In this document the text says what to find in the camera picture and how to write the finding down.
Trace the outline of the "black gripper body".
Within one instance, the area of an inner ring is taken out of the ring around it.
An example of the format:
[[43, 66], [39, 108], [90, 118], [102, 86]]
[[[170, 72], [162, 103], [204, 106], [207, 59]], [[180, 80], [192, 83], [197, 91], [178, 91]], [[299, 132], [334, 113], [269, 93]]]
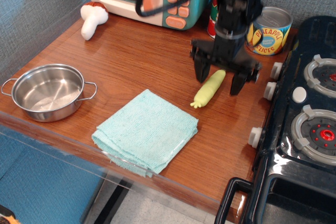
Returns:
[[246, 73], [247, 82], [256, 82], [262, 64], [245, 51], [246, 36], [246, 32], [238, 34], [218, 32], [213, 40], [193, 39], [190, 56], [193, 60], [201, 58], [227, 72]]

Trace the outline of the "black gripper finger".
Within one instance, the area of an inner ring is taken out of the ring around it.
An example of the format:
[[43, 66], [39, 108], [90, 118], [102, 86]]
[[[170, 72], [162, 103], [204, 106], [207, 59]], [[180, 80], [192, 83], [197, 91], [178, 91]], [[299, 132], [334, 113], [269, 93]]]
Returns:
[[194, 59], [194, 69], [195, 69], [196, 79], [200, 83], [203, 83], [208, 77], [210, 67], [211, 65], [208, 62], [204, 61], [203, 59], [201, 58]]
[[230, 88], [230, 95], [238, 95], [243, 88], [245, 82], [248, 79], [248, 74], [240, 72], [236, 73], [232, 79], [232, 85]]

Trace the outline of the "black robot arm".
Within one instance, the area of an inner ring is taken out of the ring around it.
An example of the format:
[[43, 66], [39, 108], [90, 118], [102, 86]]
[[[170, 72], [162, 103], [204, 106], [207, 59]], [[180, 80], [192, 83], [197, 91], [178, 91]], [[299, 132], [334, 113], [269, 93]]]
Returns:
[[234, 73], [231, 95], [238, 95], [246, 82], [256, 81], [260, 62], [244, 50], [247, 33], [263, 10], [261, 0], [217, 0], [218, 18], [215, 38], [192, 40], [190, 56], [197, 80], [202, 83], [212, 65]]

